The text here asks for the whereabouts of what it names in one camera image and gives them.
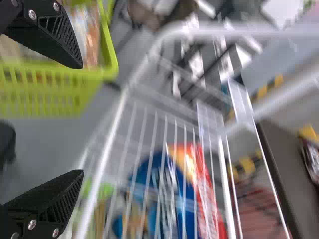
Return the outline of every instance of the snack bag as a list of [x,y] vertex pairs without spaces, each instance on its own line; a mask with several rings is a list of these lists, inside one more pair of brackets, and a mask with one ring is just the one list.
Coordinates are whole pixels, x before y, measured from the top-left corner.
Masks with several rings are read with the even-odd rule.
[[175,151],[174,145],[169,145],[168,151],[175,159],[176,167],[186,174],[187,183],[191,184],[196,192],[199,237],[226,239],[226,228],[215,202],[202,147],[200,144],[188,143],[186,149],[184,144],[177,145]]

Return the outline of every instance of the bolt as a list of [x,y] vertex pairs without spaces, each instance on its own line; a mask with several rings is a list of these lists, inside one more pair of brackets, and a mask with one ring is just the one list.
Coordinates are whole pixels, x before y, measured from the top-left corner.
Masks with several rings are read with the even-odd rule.
[[13,233],[10,239],[18,239],[19,238],[19,233]]
[[59,228],[56,228],[56,229],[54,229],[54,231],[53,231],[52,237],[53,237],[53,238],[56,238],[56,237],[58,236],[58,234],[59,234]]
[[18,2],[16,0],[11,0],[11,3],[14,7],[17,7],[18,6]]
[[53,8],[55,11],[59,11],[59,5],[56,2],[53,4]]
[[35,12],[32,9],[29,10],[29,17],[32,20],[36,20],[36,14],[35,14]]
[[36,225],[36,220],[31,220],[28,224],[28,230],[32,230],[35,228],[35,225]]

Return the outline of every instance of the colorful packaging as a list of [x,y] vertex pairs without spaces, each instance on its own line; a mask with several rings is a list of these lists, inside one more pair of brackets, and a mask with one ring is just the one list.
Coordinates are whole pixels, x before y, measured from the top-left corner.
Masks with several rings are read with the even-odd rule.
[[177,145],[176,151],[174,145],[169,145],[168,150],[175,159],[176,166],[185,172],[187,182],[191,183],[196,191],[197,224],[200,238],[226,239],[226,228],[218,211],[201,145],[188,143],[186,149],[184,144]]
[[226,228],[217,210],[201,147],[188,144],[184,150],[179,145],[175,151],[169,145],[167,149],[167,153],[159,151],[152,159],[143,160],[136,175],[133,173],[129,178],[128,188],[133,186],[130,215],[125,220],[123,212],[113,220],[113,233],[123,238],[123,225],[127,222],[126,238],[136,238],[142,230],[149,239],[156,234],[156,238],[181,239],[184,230],[186,238],[195,238],[197,231],[198,239],[226,239]]

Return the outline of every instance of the wire grid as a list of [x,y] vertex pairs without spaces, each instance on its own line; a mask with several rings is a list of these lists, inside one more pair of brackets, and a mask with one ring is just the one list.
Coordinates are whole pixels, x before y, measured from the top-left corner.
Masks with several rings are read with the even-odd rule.
[[[139,86],[139,90],[146,90],[143,86]],[[167,208],[175,208],[180,207],[180,209],[185,211],[192,211],[194,212],[195,221],[197,222],[197,211],[193,211],[194,208],[198,207],[197,200],[189,200],[185,196],[182,198],[183,204],[178,205],[178,202],[181,198],[178,198],[177,195],[173,192],[173,187],[171,187],[172,191],[163,190],[165,187],[161,186],[164,183],[164,180],[160,182],[159,191],[154,190],[149,187],[150,180],[151,180],[151,168],[149,166],[147,171],[147,179],[146,185],[139,185],[133,181],[130,184],[127,181],[127,178],[130,175],[133,175],[133,179],[136,178],[137,169],[139,165],[145,161],[149,160],[149,165],[152,164],[153,154],[157,151],[161,151],[163,155],[167,153],[166,146],[171,144],[174,145],[174,148],[177,147],[178,144],[184,144],[191,142],[193,145],[196,145],[200,142],[200,132],[199,128],[194,125],[196,120],[196,114],[193,111],[186,112],[184,118],[177,117],[176,115],[169,113],[167,111],[163,111],[160,108],[154,108],[153,105],[146,104],[142,102],[140,99],[134,99],[130,97],[130,100],[125,105],[124,114],[122,115],[122,119],[120,122],[120,127],[117,132],[117,136],[115,142],[113,144],[113,149],[110,158],[111,159],[119,159],[119,160],[112,160],[110,162],[109,167],[106,168],[103,180],[108,183],[111,183],[115,186],[114,192],[112,195],[112,199],[110,201],[110,211],[108,213],[108,219],[106,221],[105,226],[105,235],[110,234],[110,227],[113,218],[113,211],[116,206],[116,199],[117,194],[120,192],[129,192],[129,198],[127,200],[127,206],[125,211],[126,218],[129,218],[130,215],[130,208],[132,206],[133,197],[138,192],[144,195],[144,198],[148,197],[149,199],[157,202],[158,208],[157,210],[160,211],[160,200],[161,197],[165,198],[164,203],[167,204]],[[184,164],[184,171],[186,171],[186,161]],[[213,166],[210,165],[211,168],[211,175],[214,185],[214,172]],[[160,178],[163,177],[164,168],[163,162],[161,163],[160,168]],[[186,186],[186,173],[184,173],[183,178],[183,188]],[[205,206],[204,212],[211,212],[214,213],[214,221],[208,221],[209,217],[206,215],[206,221],[201,222],[202,224],[205,223],[207,228],[207,237],[206,238],[218,238],[217,236],[217,229],[215,225],[218,225],[217,222],[217,209],[212,207],[211,205],[216,205],[216,198],[209,198],[207,196],[207,192],[205,189],[206,185],[204,186],[204,190],[201,190],[202,195],[201,199],[204,202]],[[147,202],[143,202],[142,207],[142,221],[139,228],[139,231],[142,231],[142,225],[145,221],[145,214],[146,214]],[[156,222],[156,234],[159,233],[159,215],[157,214],[157,222]],[[186,237],[185,234],[185,217],[183,218],[183,238]],[[123,228],[123,235],[122,238],[126,238],[126,231],[127,228]],[[168,223],[168,231],[167,237],[172,238],[172,235],[176,233],[173,232],[173,226]]]
[[[151,81],[150,79],[152,79],[153,82],[157,81],[159,77],[148,79],[149,81],[145,81],[146,83],[149,83]],[[205,213],[205,217],[198,218],[199,220],[203,220],[198,224],[197,210],[194,210],[194,208],[197,209],[200,205],[196,199],[196,194],[194,195],[194,200],[189,200],[186,196],[180,198],[180,196],[176,195],[173,191],[162,190],[165,187],[159,187],[159,191],[150,188],[151,171],[149,170],[147,171],[146,185],[135,183],[134,180],[132,183],[128,181],[130,175],[132,175],[133,178],[136,177],[137,169],[143,161],[149,160],[149,164],[152,163],[153,154],[155,152],[161,151],[162,154],[165,155],[167,153],[167,145],[173,145],[174,148],[176,148],[177,145],[186,145],[187,143],[193,145],[200,144],[203,148],[203,151],[205,152],[204,161],[206,162],[206,165],[203,165],[203,167],[207,167],[206,170],[209,170],[212,179],[213,192],[215,192],[214,174],[216,171],[219,171],[217,174],[219,174],[219,177],[221,175],[217,147],[215,145],[210,146],[209,143],[202,143],[203,136],[201,136],[201,131],[197,126],[198,118],[196,111],[183,102],[176,102],[169,94],[165,94],[165,90],[164,94],[158,93],[159,88],[162,89],[161,84],[158,84],[158,88],[152,84],[152,88],[150,88],[147,84],[144,84],[145,82],[142,81],[140,84],[130,88],[129,100],[125,102],[111,154],[103,171],[102,182],[108,183],[114,187],[109,205],[110,210],[107,213],[104,236],[105,238],[112,238],[111,225],[112,219],[114,218],[112,214],[116,214],[113,210],[116,211],[118,195],[123,192],[129,192],[126,206],[123,209],[123,214],[126,215],[126,218],[129,218],[130,208],[132,204],[134,204],[133,197],[131,196],[132,192],[134,192],[134,194],[136,194],[136,192],[142,192],[147,193],[148,199],[155,202],[159,202],[160,198],[164,197],[164,204],[168,206],[167,208],[175,207],[184,212],[193,212],[196,222],[194,225],[195,238],[199,235],[198,225],[205,225],[205,238],[219,238],[218,222],[224,220],[222,216],[224,214],[224,209],[219,207],[219,204],[219,208],[214,206],[217,204],[216,195],[214,193],[213,197],[211,197],[212,195],[209,196],[206,185],[203,185],[199,190],[203,204],[201,206],[204,209],[203,213]],[[223,119],[220,112],[216,111],[216,114],[219,115],[220,119]],[[82,163],[84,168],[95,168],[95,170],[97,170],[100,166],[94,159],[99,159],[103,154],[103,144],[108,138],[108,135],[105,135],[105,131],[108,128],[107,125],[107,123],[104,123],[103,126],[99,127],[97,134],[91,144],[87,147],[86,155],[84,156],[87,159]],[[159,174],[160,178],[163,178],[163,166],[160,168]],[[188,184],[188,182],[186,181],[184,174],[183,188],[185,188],[186,184]],[[221,195],[219,196],[219,201],[222,201],[222,197],[223,196]],[[147,204],[144,202],[141,208],[142,221],[139,231],[142,231],[142,222],[145,220],[146,207]],[[159,220],[160,218],[157,218],[156,234],[159,233]],[[184,217],[182,238],[187,237],[185,225]],[[176,238],[176,233],[174,233],[171,223],[167,223],[167,228],[168,238]],[[128,233],[127,230],[127,228],[123,228],[124,235],[122,238],[126,238],[126,234]]]

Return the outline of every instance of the metal wire basket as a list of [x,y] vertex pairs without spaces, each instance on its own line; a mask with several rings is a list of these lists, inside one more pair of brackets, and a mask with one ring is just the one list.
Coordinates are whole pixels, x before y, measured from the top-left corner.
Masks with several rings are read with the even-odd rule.
[[[118,104],[108,112],[83,153],[78,167],[85,168],[87,177],[93,179],[88,196],[81,203],[82,214],[77,230],[73,231],[75,238],[88,235],[93,212],[100,202],[97,195],[105,183],[111,185],[113,191],[105,201],[103,238],[119,238],[114,229],[118,215],[121,216],[118,221],[121,238],[146,238],[145,232],[148,238],[264,238],[264,231],[274,238],[290,238],[255,120],[316,86],[317,80],[309,78],[293,82],[283,88],[282,94],[254,109],[245,88],[231,79],[228,80],[229,95],[215,88],[203,89],[205,94],[218,98],[222,102],[220,105],[234,109],[235,119],[227,121],[223,111],[200,100],[191,108],[172,98],[170,89],[163,85],[163,76],[172,69],[178,70],[186,79],[193,76],[158,52],[164,40],[167,43],[181,38],[211,41],[213,35],[300,37],[304,34],[302,29],[282,32],[264,26],[247,28],[239,25],[230,30],[204,23],[200,28],[179,23],[160,34],[132,74]],[[167,71],[158,71],[158,64]],[[191,156],[187,152],[188,145],[191,148],[199,145],[202,154]],[[177,160],[179,147],[183,149],[182,164]],[[248,178],[236,182],[236,162],[256,150],[260,160],[254,180]],[[243,161],[243,167],[255,167],[250,162]],[[154,164],[160,165],[157,176],[154,175]],[[141,182],[139,175],[143,165],[147,169],[142,173],[146,179]],[[173,178],[178,174],[177,167],[182,177],[176,192]],[[168,177],[167,168],[172,169],[173,176]],[[201,181],[203,185],[194,180],[200,177],[198,171],[203,175],[208,172],[208,176],[204,176],[206,180]],[[187,194],[190,187],[194,188],[192,195]],[[152,211],[150,205],[155,211],[154,231],[148,221]],[[135,220],[135,224],[130,224],[131,220]]]

